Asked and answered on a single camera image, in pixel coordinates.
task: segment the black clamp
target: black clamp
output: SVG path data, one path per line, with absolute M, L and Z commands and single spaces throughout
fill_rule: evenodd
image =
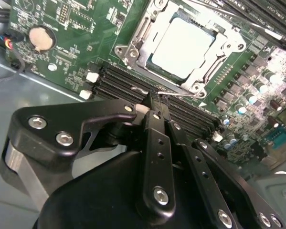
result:
M 286 228 L 208 142 L 188 142 L 165 98 L 149 94 L 141 106 L 136 112 L 136 105 L 107 100 L 13 114 L 0 173 L 34 199 L 41 210 L 37 228 L 105 228 L 112 221 L 138 228 Z M 117 144 L 127 151 L 72 179 L 83 149 L 87 155 Z M 76 206 L 85 210 L 78 214 Z M 106 220 L 103 209 L 111 212 Z

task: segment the chip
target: chip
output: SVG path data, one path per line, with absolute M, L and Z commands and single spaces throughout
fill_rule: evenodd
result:
M 282 91 L 283 95 L 286 95 L 286 88 Z
M 242 93 L 244 91 L 244 89 L 240 86 L 238 86 L 237 84 L 232 83 L 229 87 L 229 89 L 234 92 L 235 94 L 239 94 Z
M 220 109 L 225 110 L 227 107 L 227 103 L 221 99 L 217 99 L 217 101 L 215 101 L 216 106 L 218 106 Z
M 257 130 L 256 132 L 255 132 L 257 135 L 259 135 L 259 136 L 261 136 L 264 132 L 262 131 L 262 130 Z
M 259 123 L 259 120 L 255 118 L 255 119 L 252 120 L 252 122 L 249 123 L 249 125 L 250 125 L 250 126 L 255 126 L 255 125 L 257 125 L 258 123 Z
M 247 77 L 240 75 L 236 78 L 236 81 L 241 83 L 242 85 L 246 85 L 246 84 L 251 84 L 252 81 L 250 79 L 248 79 Z
M 253 63 L 259 67 L 266 67 L 268 65 L 267 61 L 260 56 L 257 56 Z
M 237 151 L 235 152 L 235 154 L 238 155 L 238 156 L 240 156 L 240 155 L 242 155 L 243 153 L 242 153 L 242 151 L 237 150 Z
M 231 103 L 233 100 L 234 100 L 234 95 L 227 92 L 227 91 L 224 91 L 223 94 L 222 94 L 222 97 L 228 102 L 228 103 Z
M 260 106 L 260 105 L 262 105 L 262 102 L 259 101 L 259 100 L 257 100 L 257 101 L 255 102 L 255 104 L 254 104 L 254 106 Z
M 248 75 L 259 75 L 259 74 L 260 74 L 260 72 L 257 71 L 257 69 L 256 69 L 255 67 L 253 67 L 253 66 L 249 66 L 249 67 L 245 70 L 245 72 L 246 72 Z
M 198 26 L 187 23 L 181 18 L 175 18 L 151 61 L 163 70 L 186 79 L 193 69 L 203 65 L 205 53 L 213 41 L 214 38 Z M 185 50 L 192 55 L 184 55 Z

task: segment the white component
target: white component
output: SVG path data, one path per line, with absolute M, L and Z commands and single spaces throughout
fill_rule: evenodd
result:
M 79 96 L 85 100 L 88 100 L 92 95 L 91 91 L 87 91 L 87 90 L 81 90 Z
M 212 139 L 215 142 L 221 142 L 223 140 L 223 137 L 217 131 L 215 131 L 213 133 Z
M 204 102 L 201 102 L 200 104 L 199 104 L 199 107 L 203 107 L 203 106 L 206 106 L 207 104 L 205 104 Z
M 152 62 L 165 71 L 186 79 L 204 63 L 204 55 L 214 38 L 181 18 L 175 18 L 152 56 Z
M 55 65 L 54 63 L 49 63 L 47 68 L 49 71 L 52 71 L 52 72 L 54 72 L 58 69 L 57 65 Z
M 99 77 L 98 73 L 88 73 L 86 76 L 86 80 L 90 81 L 91 83 L 96 83 L 98 77 Z

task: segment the green circuit board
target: green circuit board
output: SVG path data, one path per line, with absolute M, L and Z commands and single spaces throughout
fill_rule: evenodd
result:
M 117 44 L 129 43 L 147 4 L 147 0 L 14 0 L 9 28 L 27 34 L 33 26 L 44 25 L 54 32 L 56 42 L 55 47 L 47 52 L 34 51 L 29 41 L 17 43 L 14 48 L 30 63 L 31 72 L 76 93 L 80 93 L 83 88 L 91 62 L 99 65 L 109 62 L 144 81 L 162 87 L 158 82 L 127 69 L 114 52 Z M 221 117 L 225 114 L 233 119 L 226 128 L 235 134 L 238 144 L 229 149 L 228 158 L 234 163 L 244 163 L 248 160 L 244 152 L 256 141 L 266 144 L 265 136 L 272 131 L 264 116 L 269 101 L 275 99 L 286 108 L 286 93 L 282 94 L 286 90 L 286 83 L 276 87 L 263 77 L 263 72 L 270 68 L 279 72 L 286 82 L 286 54 L 247 26 L 236 21 L 230 23 L 241 28 L 240 33 L 247 48 L 241 53 L 232 53 L 224 62 L 206 85 L 206 98 L 180 99 L 214 116 Z M 267 67 L 256 66 L 261 75 L 247 75 L 253 84 L 262 81 L 269 86 L 268 93 L 258 95 L 262 104 L 259 107 L 246 104 L 248 112 L 244 115 L 237 113 L 235 105 L 246 103 L 244 95 L 252 90 L 252 84 L 244 86 L 244 92 L 226 110 L 221 110 L 214 101 L 221 98 L 222 91 L 229 84 L 235 82 L 238 73 L 246 75 L 244 66 L 256 56 L 269 62 Z M 50 63 L 57 66 L 56 71 L 49 70 Z M 268 115 L 277 117 L 279 112 L 270 110 Z M 250 125 L 255 119 L 258 120 L 257 123 Z

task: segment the black bracket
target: black bracket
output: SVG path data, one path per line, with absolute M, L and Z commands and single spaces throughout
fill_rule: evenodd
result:
M 106 100 L 22 108 L 13 114 L 0 173 L 32 198 L 39 196 L 34 195 L 31 181 L 43 185 L 49 198 L 44 200 L 39 229 L 78 224 L 95 228 L 111 220 L 119 222 L 117 227 L 138 228 L 286 228 L 208 142 L 189 143 L 185 131 L 170 119 L 165 97 L 150 93 L 141 106 L 145 112 L 123 100 Z M 45 123 L 34 125 L 32 118 Z M 85 133 L 92 133 L 89 147 L 83 142 Z M 57 138 L 60 134 L 66 139 Z M 93 153 L 117 144 L 127 145 L 127 152 L 71 181 L 72 164 L 82 149 Z M 16 163 L 17 156 L 25 163 Z M 107 210 L 112 205 L 112 214 L 131 220 L 106 214 L 104 223 L 101 212 L 89 207 L 100 203 L 106 203 Z M 85 211 L 78 215 L 77 209 L 67 206 Z M 199 215 L 198 223 L 193 215 Z

